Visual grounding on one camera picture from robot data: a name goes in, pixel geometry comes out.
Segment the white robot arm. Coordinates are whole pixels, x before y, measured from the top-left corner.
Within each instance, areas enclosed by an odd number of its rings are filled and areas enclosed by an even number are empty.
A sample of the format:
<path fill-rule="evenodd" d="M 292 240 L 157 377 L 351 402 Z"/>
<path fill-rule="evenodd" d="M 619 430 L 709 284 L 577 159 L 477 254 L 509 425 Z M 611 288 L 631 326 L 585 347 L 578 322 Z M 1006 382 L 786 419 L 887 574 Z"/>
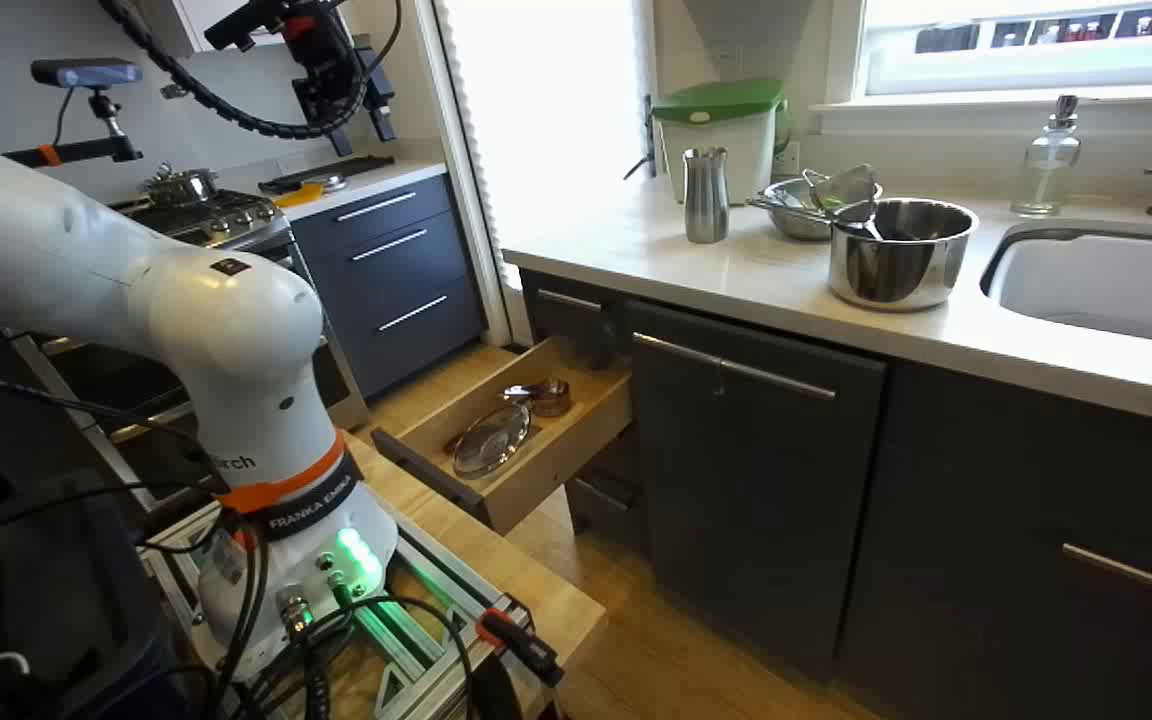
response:
<path fill-rule="evenodd" d="M 200 248 L 0 158 L 0 326 L 63 334 L 165 366 L 224 479 L 219 513 L 267 548 L 271 590 L 328 597 L 314 559 L 378 594 L 397 521 L 332 425 L 313 352 L 314 288 L 250 254 Z"/>

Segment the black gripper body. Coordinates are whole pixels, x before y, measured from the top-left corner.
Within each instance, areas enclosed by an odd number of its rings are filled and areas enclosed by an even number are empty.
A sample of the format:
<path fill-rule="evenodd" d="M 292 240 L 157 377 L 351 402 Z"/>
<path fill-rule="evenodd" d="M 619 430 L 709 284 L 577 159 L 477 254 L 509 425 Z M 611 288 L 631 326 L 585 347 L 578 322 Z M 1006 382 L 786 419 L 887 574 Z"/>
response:
<path fill-rule="evenodd" d="M 343 126 L 357 113 L 378 128 L 378 139 L 390 139 L 390 85 L 384 62 L 401 33 L 388 33 L 384 45 L 359 39 L 338 21 L 343 0 L 242 0 L 236 13 L 202 29 L 202 39 L 224 54 L 255 49 L 255 33 L 276 33 L 301 75 L 292 82 L 301 126 L 265 121 L 215 99 L 215 113 L 248 132 L 276 139 L 314 139 L 328 138 L 334 153 L 348 153 Z"/>

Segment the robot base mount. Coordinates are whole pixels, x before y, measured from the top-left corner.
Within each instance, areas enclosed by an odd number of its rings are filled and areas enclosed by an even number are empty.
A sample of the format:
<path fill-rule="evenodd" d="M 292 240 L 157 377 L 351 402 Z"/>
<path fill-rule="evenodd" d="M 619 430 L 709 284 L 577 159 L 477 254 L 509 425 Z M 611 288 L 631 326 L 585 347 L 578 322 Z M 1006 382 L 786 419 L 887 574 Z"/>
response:
<path fill-rule="evenodd" d="M 451 542 L 401 521 L 388 566 L 368 559 L 357 534 L 313 556 L 303 580 L 228 559 L 250 624 L 228 651 L 200 599 L 200 566 L 219 542 L 219 513 L 200 508 L 138 546 L 208 676 L 202 720 L 558 720 L 566 665 L 603 620 L 587 594 L 488 534 Z"/>

